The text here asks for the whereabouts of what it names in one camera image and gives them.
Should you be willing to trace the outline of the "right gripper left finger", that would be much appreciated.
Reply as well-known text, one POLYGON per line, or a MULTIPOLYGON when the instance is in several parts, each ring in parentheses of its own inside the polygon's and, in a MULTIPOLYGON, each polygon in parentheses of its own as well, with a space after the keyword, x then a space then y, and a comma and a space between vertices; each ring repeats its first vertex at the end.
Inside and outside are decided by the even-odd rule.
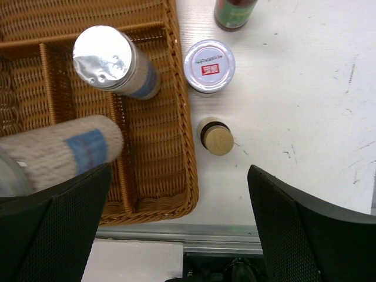
POLYGON ((81 281, 112 181, 107 164, 1 198, 1 281, 81 281))

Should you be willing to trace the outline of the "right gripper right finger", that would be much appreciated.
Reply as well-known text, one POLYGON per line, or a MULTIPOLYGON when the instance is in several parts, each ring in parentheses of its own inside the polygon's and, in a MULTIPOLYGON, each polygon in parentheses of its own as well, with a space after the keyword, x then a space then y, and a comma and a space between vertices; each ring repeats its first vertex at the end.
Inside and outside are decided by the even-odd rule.
POLYGON ((255 165, 247 182, 270 281, 375 281, 375 216, 321 200, 255 165))

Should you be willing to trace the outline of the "silver-top shaker bottle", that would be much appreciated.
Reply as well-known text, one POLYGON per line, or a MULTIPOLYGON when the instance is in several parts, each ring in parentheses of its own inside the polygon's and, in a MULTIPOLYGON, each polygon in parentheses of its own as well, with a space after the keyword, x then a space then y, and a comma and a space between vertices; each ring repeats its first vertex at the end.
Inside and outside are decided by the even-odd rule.
POLYGON ((120 127, 92 115, 1 138, 1 196, 29 196, 114 161, 120 127))
POLYGON ((134 99, 151 99, 161 78, 152 61, 123 32, 107 25, 85 29, 72 51, 73 67, 92 87, 134 99))

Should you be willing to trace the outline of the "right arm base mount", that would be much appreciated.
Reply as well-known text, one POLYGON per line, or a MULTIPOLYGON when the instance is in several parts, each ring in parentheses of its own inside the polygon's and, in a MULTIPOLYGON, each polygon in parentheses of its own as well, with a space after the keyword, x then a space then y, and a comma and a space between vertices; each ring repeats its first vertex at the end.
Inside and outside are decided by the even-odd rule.
POLYGON ((184 253, 181 277, 168 281, 269 281, 262 255, 184 253))

